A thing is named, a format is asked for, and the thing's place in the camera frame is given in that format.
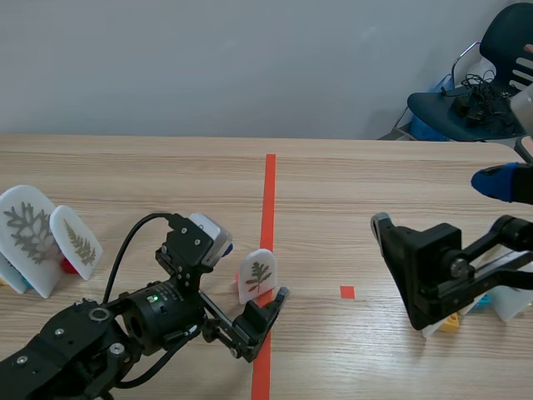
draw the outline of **red tape square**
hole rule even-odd
[[[341,286],[341,298],[356,299],[356,289],[353,286]]]

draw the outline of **black cable bundle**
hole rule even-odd
[[[471,126],[482,126],[491,133],[502,137],[511,136],[522,130],[510,108],[510,98],[519,92],[511,87],[513,92],[499,90],[493,84],[494,78],[486,80],[487,71],[480,77],[475,74],[467,74],[461,85],[466,92],[449,95],[444,88],[441,89],[443,96],[456,98],[452,109],[466,123]]]

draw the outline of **black cable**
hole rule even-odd
[[[153,364],[143,375],[140,377],[136,377],[135,379],[128,381],[128,382],[118,382],[115,385],[115,388],[119,389],[131,389],[136,388],[137,386],[143,385],[143,383],[148,382],[150,379],[152,379],[161,369],[170,361],[172,356],[177,353],[178,350],[180,350],[183,346],[185,346],[190,340],[195,338],[200,334],[200,328],[197,327],[197,330],[189,335],[184,337],[181,341],[176,343],[174,347],[172,347],[170,350],[168,350],[165,354],[162,355],[161,358],[157,360],[155,364]]]
[[[488,73],[492,73],[493,77],[486,79]],[[467,99],[456,99],[452,105],[467,123],[484,126],[489,132],[506,137],[514,134],[519,127],[509,104],[509,98],[515,93],[511,93],[512,89],[501,91],[495,87],[495,77],[496,74],[492,70],[486,71],[483,77],[469,73],[461,81],[465,91],[452,95],[443,87],[441,91],[445,97]]]
[[[122,243],[120,250],[118,251],[117,258],[115,258],[115,263],[113,264],[113,268],[111,270],[111,273],[109,274],[109,279],[107,280],[107,286],[106,291],[103,294],[103,300],[102,304],[106,304],[109,301],[109,297],[111,296],[111,290],[113,288],[113,284],[115,283],[115,277],[117,276],[118,267],[120,266],[120,262],[122,261],[122,257],[124,257],[124,253],[126,252],[127,246],[130,244],[131,240],[137,233],[137,231],[144,225],[145,223],[156,219],[156,218],[169,218],[172,214],[170,213],[164,213],[164,212],[156,212],[153,214],[146,215],[144,218],[142,218],[139,222],[137,222],[132,230],[129,232],[129,234],[124,239],[124,242]]]

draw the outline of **white wall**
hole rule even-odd
[[[3,0],[0,133],[378,138],[509,0]]]

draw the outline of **chair backrest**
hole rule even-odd
[[[496,66],[497,83],[529,86],[533,81],[533,4],[504,8],[487,29],[480,53]]]

